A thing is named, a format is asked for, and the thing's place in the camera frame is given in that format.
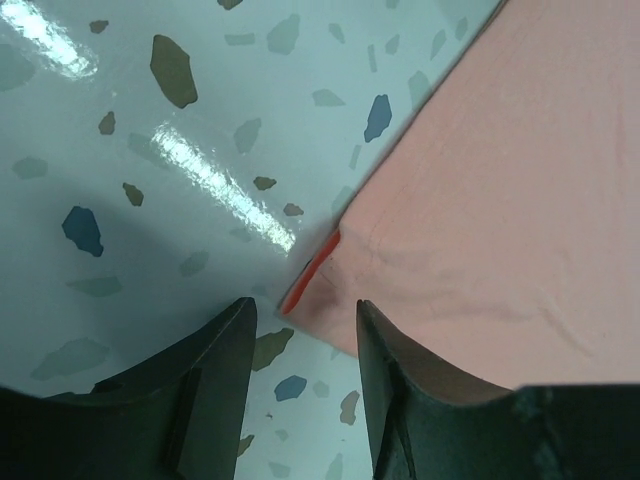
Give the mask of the salmon pink t-shirt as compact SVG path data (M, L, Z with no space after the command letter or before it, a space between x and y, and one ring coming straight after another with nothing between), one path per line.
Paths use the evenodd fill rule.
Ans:
M639 5L509 1L283 305L357 351L374 303L503 387L639 379Z

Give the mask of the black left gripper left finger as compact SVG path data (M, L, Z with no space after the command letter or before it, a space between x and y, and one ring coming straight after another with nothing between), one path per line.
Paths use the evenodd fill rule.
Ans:
M256 343L254 299L95 384L1 390L4 479L231 479Z

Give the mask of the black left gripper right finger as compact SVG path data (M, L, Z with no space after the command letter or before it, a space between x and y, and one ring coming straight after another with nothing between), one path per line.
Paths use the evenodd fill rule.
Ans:
M377 479L635 479L635 384L499 387L356 306L358 361Z

